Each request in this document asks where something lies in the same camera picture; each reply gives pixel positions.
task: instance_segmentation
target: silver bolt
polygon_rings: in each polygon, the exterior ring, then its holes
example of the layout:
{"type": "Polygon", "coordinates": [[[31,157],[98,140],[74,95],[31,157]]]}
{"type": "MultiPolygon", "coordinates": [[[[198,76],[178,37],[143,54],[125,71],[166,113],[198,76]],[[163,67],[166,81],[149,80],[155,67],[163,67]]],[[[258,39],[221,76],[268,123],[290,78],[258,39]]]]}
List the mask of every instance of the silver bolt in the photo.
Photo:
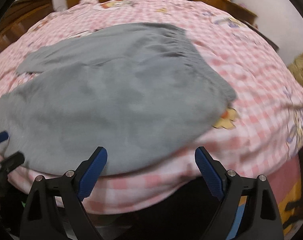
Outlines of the silver bolt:
{"type": "Polygon", "coordinates": [[[227,171],[227,174],[228,174],[229,176],[231,176],[231,177],[235,177],[235,176],[236,176],[236,172],[233,171],[233,170],[227,171]]]}
{"type": "Polygon", "coordinates": [[[74,171],[67,171],[67,172],[66,172],[66,176],[67,176],[67,177],[72,177],[72,176],[74,176],[74,174],[75,174],[74,171]]]}
{"type": "Polygon", "coordinates": [[[266,180],[267,180],[267,178],[266,178],[265,175],[259,175],[259,179],[260,179],[261,181],[266,181],[266,180]]]}
{"type": "Polygon", "coordinates": [[[38,175],[36,178],[35,178],[35,181],[41,181],[43,179],[43,176],[42,175],[38,175]]]}

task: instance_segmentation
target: gingham pattern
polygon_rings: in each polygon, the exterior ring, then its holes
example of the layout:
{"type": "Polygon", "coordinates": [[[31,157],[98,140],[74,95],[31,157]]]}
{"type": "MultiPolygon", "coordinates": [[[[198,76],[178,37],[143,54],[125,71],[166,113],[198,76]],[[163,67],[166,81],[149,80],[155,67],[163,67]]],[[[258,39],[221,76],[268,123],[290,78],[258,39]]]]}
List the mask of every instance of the gingham pattern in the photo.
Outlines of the gingham pattern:
{"type": "MultiPolygon", "coordinates": [[[[158,165],[123,176],[100,178],[91,196],[83,202],[89,213],[131,212],[165,199],[199,175],[194,160],[198,146],[205,146],[226,169],[247,177],[271,174],[296,155],[294,147],[287,146],[286,138],[288,127],[293,125],[294,109],[303,105],[303,89],[263,38],[245,26],[231,28],[227,23],[215,24],[217,19],[230,15],[202,2],[131,1],[135,2],[134,6],[103,11],[94,9],[97,0],[81,0],[73,8],[52,13],[34,25],[0,54],[0,97],[33,77],[18,76],[15,69],[26,55],[42,46],[117,24],[171,23],[186,29],[187,37],[205,61],[235,89],[238,99],[232,107],[239,119],[234,122],[235,129],[213,128],[193,145],[173,153],[158,165]],[[286,90],[292,91],[291,98],[286,90]]],[[[9,179],[28,193],[39,174],[19,167],[9,179]]]]}

